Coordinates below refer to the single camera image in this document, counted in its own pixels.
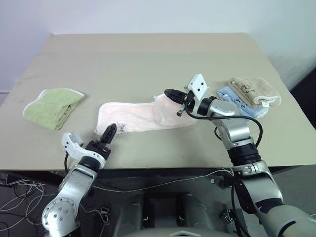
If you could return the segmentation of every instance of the folded towel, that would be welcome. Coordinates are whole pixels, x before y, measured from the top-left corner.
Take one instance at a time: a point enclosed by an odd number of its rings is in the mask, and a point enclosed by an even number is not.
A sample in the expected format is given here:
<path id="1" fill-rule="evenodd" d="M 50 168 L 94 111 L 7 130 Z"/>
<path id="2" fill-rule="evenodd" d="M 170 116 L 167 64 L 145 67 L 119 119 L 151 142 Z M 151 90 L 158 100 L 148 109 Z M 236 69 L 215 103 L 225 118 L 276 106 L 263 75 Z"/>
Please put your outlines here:
<path id="1" fill-rule="evenodd" d="M 48 129 L 58 130 L 83 97 L 81 92 L 67 88 L 46 89 L 24 108 L 23 117 Z"/>
<path id="2" fill-rule="evenodd" d="M 248 106 L 229 86 L 217 91 L 217 94 L 221 100 L 231 101 L 235 103 L 240 110 L 240 113 L 244 116 L 250 116 L 255 119 L 262 118 L 269 111 L 269 107 L 252 108 Z"/>
<path id="3" fill-rule="evenodd" d="M 165 94 L 154 97 L 155 101 L 143 104 L 106 103 L 99 109 L 95 133 L 102 135 L 112 123 L 117 125 L 117 133 L 143 132 L 188 126 L 196 122 L 185 112 L 176 115 L 180 105 Z"/>
<path id="4" fill-rule="evenodd" d="M 263 78 L 232 78 L 228 85 L 252 108 L 278 106 L 281 96 Z"/>

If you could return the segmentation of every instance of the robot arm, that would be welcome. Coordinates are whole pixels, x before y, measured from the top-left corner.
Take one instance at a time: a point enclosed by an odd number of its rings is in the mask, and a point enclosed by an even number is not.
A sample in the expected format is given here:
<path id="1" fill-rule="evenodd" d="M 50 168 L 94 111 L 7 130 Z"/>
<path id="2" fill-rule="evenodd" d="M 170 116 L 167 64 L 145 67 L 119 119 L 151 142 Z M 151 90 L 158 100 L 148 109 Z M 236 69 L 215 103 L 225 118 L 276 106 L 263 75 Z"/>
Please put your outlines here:
<path id="1" fill-rule="evenodd" d="M 69 156 L 79 161 L 66 175 L 57 196 L 45 207 L 41 221 L 48 236 L 63 237 L 74 232 L 79 226 L 77 219 L 81 199 L 88 193 L 97 171 L 103 168 L 111 150 L 106 147 L 115 133 L 116 125 L 110 125 L 100 141 L 91 141 L 82 148 L 83 142 L 76 133 L 65 133 L 63 145 Z"/>
<path id="2" fill-rule="evenodd" d="M 165 94 L 182 104 L 178 116 L 186 111 L 194 118 L 208 119 L 216 125 L 234 165 L 233 186 L 240 205 L 245 212 L 259 218 L 269 236 L 315 236 L 315 219 L 296 207 L 283 204 L 281 191 L 261 160 L 245 119 L 236 117 L 240 116 L 238 107 L 216 97 L 207 98 L 208 88 L 203 76 L 197 74 L 185 86 L 186 93 L 169 89 Z"/>

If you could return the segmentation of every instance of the green towel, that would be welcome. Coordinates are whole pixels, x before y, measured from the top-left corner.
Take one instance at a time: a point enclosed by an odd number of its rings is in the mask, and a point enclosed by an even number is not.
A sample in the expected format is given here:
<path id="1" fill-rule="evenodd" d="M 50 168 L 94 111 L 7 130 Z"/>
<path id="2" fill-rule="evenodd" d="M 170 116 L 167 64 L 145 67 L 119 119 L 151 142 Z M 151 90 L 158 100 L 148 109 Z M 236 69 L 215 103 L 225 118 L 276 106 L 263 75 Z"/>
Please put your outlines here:
<path id="1" fill-rule="evenodd" d="M 67 88 L 46 89 L 24 108 L 23 117 L 48 129 L 58 130 L 83 97 L 81 92 Z"/>

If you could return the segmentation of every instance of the beige tabletop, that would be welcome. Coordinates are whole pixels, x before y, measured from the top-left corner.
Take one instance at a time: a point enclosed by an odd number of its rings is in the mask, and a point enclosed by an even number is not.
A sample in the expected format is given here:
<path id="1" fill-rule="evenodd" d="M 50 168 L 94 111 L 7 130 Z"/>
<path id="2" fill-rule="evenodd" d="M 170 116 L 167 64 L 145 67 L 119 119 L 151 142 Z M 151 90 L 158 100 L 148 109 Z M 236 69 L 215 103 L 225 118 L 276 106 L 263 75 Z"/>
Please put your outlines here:
<path id="1" fill-rule="evenodd" d="M 203 74 L 210 95 L 231 77 L 265 78 L 281 94 L 282 104 L 260 119 L 262 159 L 269 166 L 316 163 L 314 128 L 245 34 L 58 35 L 48 40 L 0 107 L 0 169 L 63 169 L 63 133 L 76 131 L 85 144 L 96 139 L 103 103 L 152 102 L 165 89 L 183 90 L 197 73 Z M 86 95 L 64 126 L 51 131 L 23 119 L 23 108 L 54 87 Z M 256 140 L 257 127 L 249 126 Z M 120 134 L 109 146 L 106 167 L 229 167 L 213 130 L 212 123 L 198 121 L 183 128 Z"/>

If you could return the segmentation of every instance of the white wall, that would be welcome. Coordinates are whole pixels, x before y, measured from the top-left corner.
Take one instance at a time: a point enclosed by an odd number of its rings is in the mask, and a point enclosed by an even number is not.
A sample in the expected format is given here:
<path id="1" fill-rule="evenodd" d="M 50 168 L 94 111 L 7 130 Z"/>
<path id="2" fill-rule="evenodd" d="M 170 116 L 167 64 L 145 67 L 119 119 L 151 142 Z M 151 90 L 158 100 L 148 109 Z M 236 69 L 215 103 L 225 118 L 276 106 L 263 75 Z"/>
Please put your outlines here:
<path id="1" fill-rule="evenodd" d="M 0 105 L 3 103 L 3 101 L 6 99 L 7 93 L 2 94 L 0 93 Z"/>
<path id="2" fill-rule="evenodd" d="M 0 91 L 50 33 L 248 33 L 288 88 L 316 65 L 315 0 L 0 0 Z"/>

